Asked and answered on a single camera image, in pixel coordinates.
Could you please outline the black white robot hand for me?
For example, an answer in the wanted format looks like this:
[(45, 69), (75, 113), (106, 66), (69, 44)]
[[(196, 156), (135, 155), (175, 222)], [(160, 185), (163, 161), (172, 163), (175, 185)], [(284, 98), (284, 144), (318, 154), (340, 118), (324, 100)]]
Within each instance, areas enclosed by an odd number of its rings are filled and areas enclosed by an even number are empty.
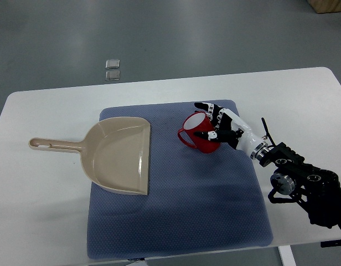
[(194, 106), (204, 110), (214, 127), (212, 131), (197, 131), (195, 136), (202, 139), (227, 143), (235, 150), (241, 150), (251, 159), (260, 160), (269, 152), (268, 143), (255, 135), (251, 127), (233, 111), (213, 103), (195, 103)]

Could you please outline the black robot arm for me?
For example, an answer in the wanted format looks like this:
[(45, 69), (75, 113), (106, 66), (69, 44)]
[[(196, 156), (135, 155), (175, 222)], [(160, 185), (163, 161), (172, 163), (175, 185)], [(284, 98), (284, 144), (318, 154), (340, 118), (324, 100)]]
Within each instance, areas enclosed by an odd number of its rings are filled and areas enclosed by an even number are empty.
[(272, 190), (268, 199), (273, 204), (296, 203), (308, 214), (310, 224), (341, 230), (341, 186), (338, 175), (330, 170), (305, 163), (283, 142), (275, 144), (266, 125), (265, 138), (271, 144), (257, 155), (259, 164), (274, 164), (276, 170), (270, 177)]

